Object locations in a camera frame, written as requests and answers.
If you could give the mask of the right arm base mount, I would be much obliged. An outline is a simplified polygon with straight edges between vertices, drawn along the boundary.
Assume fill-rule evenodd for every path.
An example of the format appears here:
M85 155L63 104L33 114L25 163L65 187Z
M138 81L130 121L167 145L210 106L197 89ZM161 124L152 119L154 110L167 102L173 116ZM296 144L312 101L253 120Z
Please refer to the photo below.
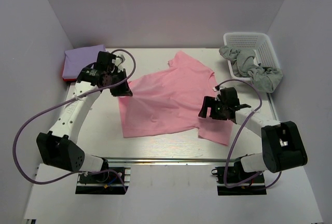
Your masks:
M211 170L211 174L217 179L218 196L243 196L243 195L266 195L265 178L263 174L255 178L247 180L255 175L255 172L246 173L239 166L229 166L227 171L227 183L235 185L243 180L247 180L233 188L227 188L224 183L224 166L215 167Z

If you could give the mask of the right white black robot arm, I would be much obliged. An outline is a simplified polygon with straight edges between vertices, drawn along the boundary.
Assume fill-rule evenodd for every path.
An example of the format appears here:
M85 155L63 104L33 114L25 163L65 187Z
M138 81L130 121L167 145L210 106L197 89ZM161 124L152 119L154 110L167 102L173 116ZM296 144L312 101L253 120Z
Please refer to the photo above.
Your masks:
M270 119L250 105L241 104L233 87L221 89L216 97L205 96L199 117L230 120L261 138L261 153L245 155L236 161L245 173L276 173L308 163L297 125Z

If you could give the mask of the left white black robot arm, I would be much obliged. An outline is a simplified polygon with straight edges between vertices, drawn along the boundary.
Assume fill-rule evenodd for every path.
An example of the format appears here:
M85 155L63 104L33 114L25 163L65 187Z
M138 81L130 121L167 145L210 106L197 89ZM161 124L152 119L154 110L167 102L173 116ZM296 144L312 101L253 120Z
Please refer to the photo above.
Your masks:
M125 57L100 51L97 60L79 73L71 102L66 104L47 133L39 133L37 146L43 163L69 172L99 172L108 169L106 159L90 155L78 145L78 136L92 105L104 89L113 97L132 96Z

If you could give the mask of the pink t shirt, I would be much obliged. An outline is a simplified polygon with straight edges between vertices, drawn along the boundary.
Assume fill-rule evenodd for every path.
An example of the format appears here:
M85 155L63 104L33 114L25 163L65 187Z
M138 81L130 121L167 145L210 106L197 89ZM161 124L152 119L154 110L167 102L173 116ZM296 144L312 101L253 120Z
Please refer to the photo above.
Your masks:
M124 138L198 130L198 136L228 145L233 123L198 116L205 96L215 97L215 73L179 51L169 68L129 82L132 97L118 99Z

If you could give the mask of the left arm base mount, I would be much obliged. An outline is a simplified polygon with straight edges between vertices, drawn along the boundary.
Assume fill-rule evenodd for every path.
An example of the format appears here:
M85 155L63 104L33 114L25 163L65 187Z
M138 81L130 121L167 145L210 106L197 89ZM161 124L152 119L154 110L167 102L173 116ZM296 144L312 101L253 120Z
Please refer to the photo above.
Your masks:
M96 175L80 173L76 184L76 194L81 195L125 195L129 188L131 168L128 166L109 167L115 171Z

